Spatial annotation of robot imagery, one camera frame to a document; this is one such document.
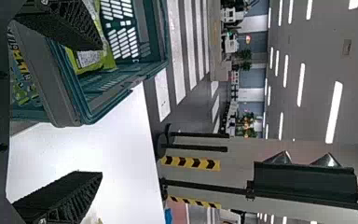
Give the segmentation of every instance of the green plastic crate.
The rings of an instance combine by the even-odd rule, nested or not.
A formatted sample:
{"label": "green plastic crate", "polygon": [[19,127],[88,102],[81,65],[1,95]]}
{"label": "green plastic crate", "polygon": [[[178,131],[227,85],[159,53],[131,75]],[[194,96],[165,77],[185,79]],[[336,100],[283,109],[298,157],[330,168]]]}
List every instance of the green plastic crate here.
{"label": "green plastic crate", "polygon": [[10,28],[43,103],[13,104],[12,118],[51,122],[56,127],[93,124],[101,119],[131,94],[133,87],[168,65],[165,1],[102,0],[103,32],[117,69],[80,76],[74,73],[63,46],[12,22]]}

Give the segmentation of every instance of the ceiling light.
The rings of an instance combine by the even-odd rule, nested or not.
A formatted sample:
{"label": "ceiling light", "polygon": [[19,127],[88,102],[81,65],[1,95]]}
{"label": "ceiling light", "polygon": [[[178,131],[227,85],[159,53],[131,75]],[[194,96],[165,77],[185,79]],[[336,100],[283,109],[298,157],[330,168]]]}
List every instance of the ceiling light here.
{"label": "ceiling light", "polygon": [[275,77],[278,76],[278,69],[279,69],[279,51],[277,50],[277,55],[275,58]]}
{"label": "ceiling light", "polygon": [[284,70],[283,70],[283,87],[286,88],[287,83],[287,69],[289,66],[289,55],[284,56]]}
{"label": "ceiling light", "polygon": [[264,85],[264,95],[267,96],[267,87],[268,87],[268,84],[269,84],[269,80],[266,78],[266,83]]}
{"label": "ceiling light", "polygon": [[271,86],[268,86],[268,99],[267,99],[268,106],[271,104]]}
{"label": "ceiling light", "polygon": [[350,0],[349,10],[358,8],[358,0]]}
{"label": "ceiling light", "polygon": [[283,112],[281,112],[281,118],[279,120],[279,140],[282,140],[282,129],[283,129]]}
{"label": "ceiling light", "polygon": [[266,127],[266,111],[263,113],[263,128]]}
{"label": "ceiling light", "polygon": [[269,69],[272,69],[273,62],[274,62],[274,48],[271,47],[271,50],[269,51]]}
{"label": "ceiling light", "polygon": [[279,18],[278,18],[279,26],[282,25],[282,5],[283,5],[283,0],[280,0],[280,2],[279,2]]}
{"label": "ceiling light", "polygon": [[336,84],[334,85],[333,99],[331,102],[330,117],[328,119],[328,124],[327,124],[327,132],[325,138],[326,144],[333,143],[334,134],[336,132],[338,110],[339,110],[339,105],[341,103],[342,89],[343,89],[342,83],[336,81]]}
{"label": "ceiling light", "polygon": [[308,4],[307,4],[307,21],[310,20],[310,16],[312,15],[312,4],[313,4],[313,0],[308,0]]}
{"label": "ceiling light", "polygon": [[298,81],[297,105],[301,107],[302,92],[304,88],[305,64],[302,63],[300,67],[300,79]]}
{"label": "ceiling light", "polygon": [[269,125],[266,125],[266,139],[269,139]]}
{"label": "ceiling light", "polygon": [[287,18],[287,22],[289,22],[289,24],[292,24],[293,20],[293,1],[294,0],[290,0],[289,2],[289,17]]}
{"label": "ceiling light", "polygon": [[268,9],[268,28],[271,28],[271,7]]}

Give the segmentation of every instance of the yellow and black warning stripe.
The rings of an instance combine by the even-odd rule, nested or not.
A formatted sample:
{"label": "yellow and black warning stripe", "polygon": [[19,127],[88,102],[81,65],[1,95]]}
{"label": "yellow and black warning stripe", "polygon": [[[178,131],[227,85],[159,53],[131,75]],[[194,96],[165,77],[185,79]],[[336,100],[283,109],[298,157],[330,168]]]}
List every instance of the yellow and black warning stripe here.
{"label": "yellow and black warning stripe", "polygon": [[161,159],[161,164],[189,169],[220,171],[220,161],[208,159],[165,156]]}
{"label": "yellow and black warning stripe", "polygon": [[195,200],[195,199],[186,199],[186,198],[179,198],[172,195],[169,195],[168,198],[176,203],[188,203],[192,205],[198,205],[202,207],[212,207],[212,208],[218,208],[221,209],[222,205],[220,203],[208,203],[201,200]]}

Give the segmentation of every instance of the label on crate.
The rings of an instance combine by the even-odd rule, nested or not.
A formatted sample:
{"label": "label on crate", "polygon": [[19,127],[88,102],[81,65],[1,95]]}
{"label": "label on crate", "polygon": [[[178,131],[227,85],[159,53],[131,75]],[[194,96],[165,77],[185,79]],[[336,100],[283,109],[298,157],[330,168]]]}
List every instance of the label on crate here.
{"label": "label on crate", "polygon": [[10,28],[7,28],[7,44],[9,48],[11,103],[17,103],[19,106],[42,106],[36,85],[32,81],[31,73]]}
{"label": "label on crate", "polygon": [[76,64],[78,68],[84,68],[94,63],[99,62],[102,59],[100,51],[74,51],[76,58]]}

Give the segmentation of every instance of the ceiling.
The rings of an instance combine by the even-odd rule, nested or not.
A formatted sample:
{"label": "ceiling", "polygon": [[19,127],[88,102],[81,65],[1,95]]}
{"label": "ceiling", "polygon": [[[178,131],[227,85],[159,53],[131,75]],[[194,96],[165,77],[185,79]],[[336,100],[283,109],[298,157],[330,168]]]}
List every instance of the ceiling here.
{"label": "ceiling", "polygon": [[[282,140],[324,141],[336,81],[343,84],[334,142],[358,143],[358,8],[350,0],[294,1],[293,22],[288,24],[289,0],[283,0],[282,26],[278,26],[279,0],[271,0],[270,47],[280,51],[279,75],[268,69],[271,104],[266,105],[268,137],[278,138],[283,112]],[[351,40],[350,55],[342,54],[344,40]],[[284,55],[290,57],[287,88],[282,86]],[[296,104],[300,64],[306,65],[302,105]]]}

